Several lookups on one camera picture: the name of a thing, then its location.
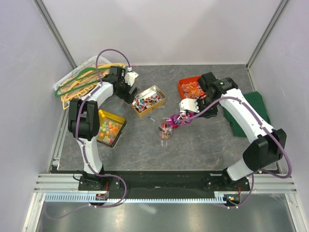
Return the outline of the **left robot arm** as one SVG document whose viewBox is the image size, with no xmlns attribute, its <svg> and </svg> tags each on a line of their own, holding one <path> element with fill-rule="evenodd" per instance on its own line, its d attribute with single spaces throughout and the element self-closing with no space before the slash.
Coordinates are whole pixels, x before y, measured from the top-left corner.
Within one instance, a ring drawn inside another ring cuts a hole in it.
<svg viewBox="0 0 309 232">
<path fill-rule="evenodd" d="M 138 74 L 129 67 L 111 66 L 105 77 L 99 77 L 96 86 L 81 99 L 70 101 L 68 130 L 76 139 L 84 161 L 84 172 L 92 175 L 89 185 L 101 190 L 106 185 L 104 168 L 98 154 L 99 107 L 112 95 L 131 104 L 139 90 L 134 86 Z"/>
</svg>

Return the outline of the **gold square tin star candies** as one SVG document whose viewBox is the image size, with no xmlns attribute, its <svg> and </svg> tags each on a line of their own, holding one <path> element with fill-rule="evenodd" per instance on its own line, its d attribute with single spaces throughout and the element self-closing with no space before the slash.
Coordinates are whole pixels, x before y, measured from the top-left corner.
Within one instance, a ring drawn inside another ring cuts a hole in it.
<svg viewBox="0 0 309 232">
<path fill-rule="evenodd" d="M 104 110 L 99 110 L 98 115 L 100 126 L 97 141 L 114 148 L 126 126 L 126 119 Z"/>
</svg>

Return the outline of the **clear plastic jar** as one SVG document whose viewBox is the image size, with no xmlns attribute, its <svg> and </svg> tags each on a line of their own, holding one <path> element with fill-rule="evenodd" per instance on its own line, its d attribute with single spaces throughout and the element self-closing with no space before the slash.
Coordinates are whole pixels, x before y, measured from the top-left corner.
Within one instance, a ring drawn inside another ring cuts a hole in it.
<svg viewBox="0 0 309 232">
<path fill-rule="evenodd" d="M 168 141 L 172 136 L 173 126 L 170 125 L 170 119 L 165 117 L 163 118 L 158 125 L 158 136 L 161 139 L 161 145 L 167 147 Z"/>
</svg>

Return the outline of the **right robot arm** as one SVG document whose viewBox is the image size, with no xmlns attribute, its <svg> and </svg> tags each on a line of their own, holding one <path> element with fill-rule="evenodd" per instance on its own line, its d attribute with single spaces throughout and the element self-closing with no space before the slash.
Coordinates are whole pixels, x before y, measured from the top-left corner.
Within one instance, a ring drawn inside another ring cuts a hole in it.
<svg viewBox="0 0 309 232">
<path fill-rule="evenodd" d="M 198 83 L 206 94 L 197 101 L 201 115 L 213 116 L 216 106 L 220 104 L 240 125 L 250 143 L 242 158 L 224 169 L 222 187 L 233 190 L 243 177 L 264 171 L 266 166 L 282 158 L 285 158 L 288 165 L 285 178 L 290 177 L 292 167 L 284 150 L 287 137 L 285 131 L 275 130 L 259 116 L 230 77 L 218 80 L 213 73 L 208 72 L 198 78 Z"/>
</svg>

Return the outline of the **purple plastic scoop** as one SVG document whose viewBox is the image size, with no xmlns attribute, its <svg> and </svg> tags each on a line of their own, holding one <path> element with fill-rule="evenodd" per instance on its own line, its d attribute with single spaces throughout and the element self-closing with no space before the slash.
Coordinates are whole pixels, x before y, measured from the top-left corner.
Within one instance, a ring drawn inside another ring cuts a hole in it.
<svg viewBox="0 0 309 232">
<path fill-rule="evenodd" d="M 179 114 L 175 114 L 169 117 L 167 122 L 170 126 L 172 126 L 173 129 L 175 129 L 175 128 L 178 128 L 180 125 L 190 124 L 192 122 L 190 118 L 193 116 L 194 114 L 191 112 L 179 113 Z"/>
</svg>

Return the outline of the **gold tin lollipops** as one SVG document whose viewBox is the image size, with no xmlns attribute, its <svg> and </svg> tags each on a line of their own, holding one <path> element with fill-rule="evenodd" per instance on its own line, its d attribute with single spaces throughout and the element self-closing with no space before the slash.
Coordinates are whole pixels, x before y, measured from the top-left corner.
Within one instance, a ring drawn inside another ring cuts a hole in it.
<svg viewBox="0 0 309 232">
<path fill-rule="evenodd" d="M 153 85 L 137 94 L 131 105 L 138 117 L 141 118 L 162 106 L 165 102 L 166 95 L 164 92 L 157 85 Z"/>
</svg>

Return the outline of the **orange box of lollipops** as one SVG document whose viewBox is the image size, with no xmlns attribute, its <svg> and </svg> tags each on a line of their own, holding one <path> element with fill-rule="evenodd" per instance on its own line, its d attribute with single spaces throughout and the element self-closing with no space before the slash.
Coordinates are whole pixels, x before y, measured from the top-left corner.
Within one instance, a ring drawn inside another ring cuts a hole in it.
<svg viewBox="0 0 309 232">
<path fill-rule="evenodd" d="M 200 76 L 188 77 L 178 81 L 178 92 L 181 99 L 198 99 L 205 92 L 198 83 Z"/>
</svg>

